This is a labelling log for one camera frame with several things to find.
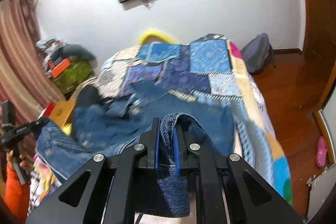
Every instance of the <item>wooden floor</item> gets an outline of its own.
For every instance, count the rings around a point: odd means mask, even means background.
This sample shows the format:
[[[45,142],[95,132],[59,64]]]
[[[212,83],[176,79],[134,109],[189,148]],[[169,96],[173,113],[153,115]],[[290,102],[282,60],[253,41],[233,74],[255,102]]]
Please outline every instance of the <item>wooden floor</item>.
[[[307,216],[308,178],[323,169],[316,165],[320,132],[312,112],[330,75],[318,60],[307,62],[299,54],[276,55],[277,67],[268,66],[254,79],[261,90],[277,140],[291,171],[295,210]]]

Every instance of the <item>bedspread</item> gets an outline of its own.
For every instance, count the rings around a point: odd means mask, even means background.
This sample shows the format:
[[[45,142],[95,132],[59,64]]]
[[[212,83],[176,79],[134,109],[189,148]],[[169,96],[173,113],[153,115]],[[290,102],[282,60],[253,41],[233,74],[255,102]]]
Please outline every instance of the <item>bedspread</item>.
[[[131,95],[132,83],[147,80],[183,100],[229,106],[244,160],[292,204],[287,159],[275,139],[263,96],[239,49],[224,35],[208,34],[187,45],[152,43],[127,48],[102,68],[88,83],[104,98]]]

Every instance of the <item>orange sleeve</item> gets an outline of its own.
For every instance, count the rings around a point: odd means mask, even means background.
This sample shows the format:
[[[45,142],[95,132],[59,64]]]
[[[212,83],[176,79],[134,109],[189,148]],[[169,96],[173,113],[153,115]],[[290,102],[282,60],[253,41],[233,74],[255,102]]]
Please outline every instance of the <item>orange sleeve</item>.
[[[21,185],[16,172],[8,164],[4,202],[17,220],[24,224],[29,206],[29,185]]]

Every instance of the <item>hand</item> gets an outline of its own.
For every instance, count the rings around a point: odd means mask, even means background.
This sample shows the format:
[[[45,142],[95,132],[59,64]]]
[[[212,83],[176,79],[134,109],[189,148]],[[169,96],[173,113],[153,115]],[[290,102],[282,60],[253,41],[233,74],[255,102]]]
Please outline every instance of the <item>hand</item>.
[[[13,150],[11,152],[7,152],[6,153],[6,159],[7,159],[7,163],[8,166],[11,170],[15,170],[14,166],[13,166]],[[24,155],[20,155],[20,167],[23,168],[26,172],[30,173],[33,170],[32,164],[30,163],[30,161],[27,159],[27,157],[25,157]]]

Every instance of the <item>yellow tube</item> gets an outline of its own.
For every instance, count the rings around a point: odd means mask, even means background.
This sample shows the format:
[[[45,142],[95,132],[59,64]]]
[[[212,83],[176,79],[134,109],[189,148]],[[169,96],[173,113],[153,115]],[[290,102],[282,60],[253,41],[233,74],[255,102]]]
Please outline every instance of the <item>yellow tube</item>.
[[[151,30],[151,31],[147,31],[145,32],[139,40],[138,45],[144,45],[146,44],[146,41],[148,40],[148,38],[150,37],[157,37],[158,39],[160,39],[161,41],[165,42],[165,43],[169,43],[169,44],[176,44],[174,42],[173,39],[171,39],[170,37],[168,37],[167,35],[165,35],[162,32],[159,31],[155,31],[155,30]]]

